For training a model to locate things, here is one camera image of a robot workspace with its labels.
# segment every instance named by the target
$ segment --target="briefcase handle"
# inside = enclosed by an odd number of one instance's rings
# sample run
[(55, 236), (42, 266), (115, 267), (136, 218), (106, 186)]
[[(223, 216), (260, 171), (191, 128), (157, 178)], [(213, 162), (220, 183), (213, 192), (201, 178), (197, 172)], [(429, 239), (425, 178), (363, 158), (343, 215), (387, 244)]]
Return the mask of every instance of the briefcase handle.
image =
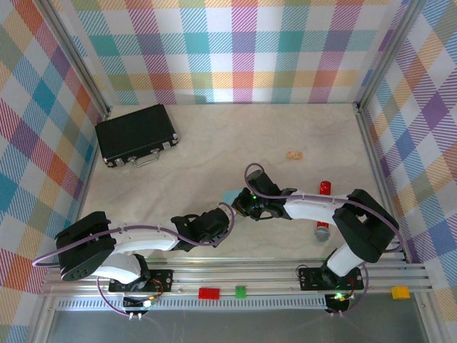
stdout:
[(155, 162), (155, 161), (157, 161), (157, 160), (159, 159), (159, 157), (160, 157), (159, 151), (160, 151), (159, 149), (151, 150), (151, 153), (152, 153), (151, 156), (153, 156), (153, 159), (150, 159), (150, 160), (145, 161), (145, 162), (143, 162), (143, 163), (137, 164), (137, 163), (136, 163), (136, 157), (134, 157), (134, 156), (133, 156), (133, 157), (130, 157), (130, 158), (129, 158), (129, 161), (130, 161), (131, 163), (133, 163), (134, 166), (136, 166), (136, 167), (145, 166), (145, 165), (150, 164), (150, 163), (152, 163), (152, 162)]

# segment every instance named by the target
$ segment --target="black briefcase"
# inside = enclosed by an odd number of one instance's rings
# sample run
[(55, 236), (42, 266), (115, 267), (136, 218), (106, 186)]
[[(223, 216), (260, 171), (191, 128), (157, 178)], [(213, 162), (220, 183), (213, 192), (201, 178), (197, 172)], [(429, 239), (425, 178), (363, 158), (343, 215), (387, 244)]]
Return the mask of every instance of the black briefcase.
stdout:
[[(157, 161), (161, 150), (178, 144), (170, 118), (163, 105), (155, 105), (119, 118), (103, 121), (95, 126), (100, 151), (109, 167), (134, 166)], [(137, 159), (150, 156), (138, 163)]]

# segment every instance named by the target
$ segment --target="red block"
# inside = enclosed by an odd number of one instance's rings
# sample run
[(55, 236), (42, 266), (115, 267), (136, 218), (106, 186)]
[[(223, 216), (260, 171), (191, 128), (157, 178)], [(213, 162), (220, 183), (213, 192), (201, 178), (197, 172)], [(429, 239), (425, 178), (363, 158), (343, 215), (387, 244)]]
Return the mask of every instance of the red block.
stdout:
[(221, 290), (219, 288), (200, 288), (199, 299), (219, 300)]

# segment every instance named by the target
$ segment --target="marble surface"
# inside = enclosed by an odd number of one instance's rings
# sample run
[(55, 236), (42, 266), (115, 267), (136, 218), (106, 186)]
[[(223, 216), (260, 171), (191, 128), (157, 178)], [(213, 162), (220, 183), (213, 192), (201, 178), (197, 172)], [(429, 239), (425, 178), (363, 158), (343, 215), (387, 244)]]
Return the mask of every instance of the marble surface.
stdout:
[[(117, 106), (113, 117), (141, 107)], [(103, 210), (108, 218), (158, 224), (176, 215), (216, 207), (224, 192), (243, 188), (243, 172), (261, 163), (280, 188), (317, 193), (322, 180), (332, 194), (355, 188), (378, 198), (350, 104), (167, 106), (180, 137), (158, 162), (107, 168), (101, 156), (91, 177), (83, 216)], [(302, 151), (303, 160), (286, 159)], [(231, 236), (217, 249), (154, 252), (156, 257), (326, 257), (343, 244), (337, 228), (318, 243), (308, 220), (254, 222), (238, 216)]]

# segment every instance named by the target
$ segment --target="colorful checkered wall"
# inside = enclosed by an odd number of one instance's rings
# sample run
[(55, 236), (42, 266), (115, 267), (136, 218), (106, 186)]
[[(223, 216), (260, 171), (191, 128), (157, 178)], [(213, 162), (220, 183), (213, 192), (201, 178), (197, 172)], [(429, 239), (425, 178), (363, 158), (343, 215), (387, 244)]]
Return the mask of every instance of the colorful checkered wall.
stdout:
[(0, 1), (0, 342), (25, 340), (45, 269), (75, 220), (95, 106), (32, 0)]
[(457, 342), (457, 0), (429, 0), (368, 106), (414, 261)]
[(408, 0), (53, 3), (106, 98), (134, 105), (351, 103)]

